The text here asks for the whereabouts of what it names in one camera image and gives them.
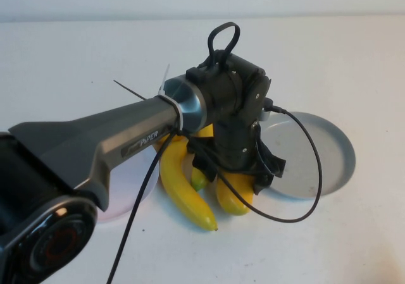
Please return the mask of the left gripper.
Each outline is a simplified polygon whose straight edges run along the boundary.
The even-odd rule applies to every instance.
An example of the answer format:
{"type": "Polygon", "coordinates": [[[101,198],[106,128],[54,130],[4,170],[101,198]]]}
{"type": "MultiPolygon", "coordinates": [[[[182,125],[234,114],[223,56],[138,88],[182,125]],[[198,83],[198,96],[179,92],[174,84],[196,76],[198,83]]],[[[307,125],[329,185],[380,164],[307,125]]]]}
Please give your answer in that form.
{"type": "Polygon", "coordinates": [[[255,195],[270,187],[274,176],[281,178],[286,160],[273,155],[261,140],[259,121],[245,126],[236,121],[213,125],[212,137],[192,137],[187,151],[192,165],[213,182],[219,169],[252,175],[255,195]]]}

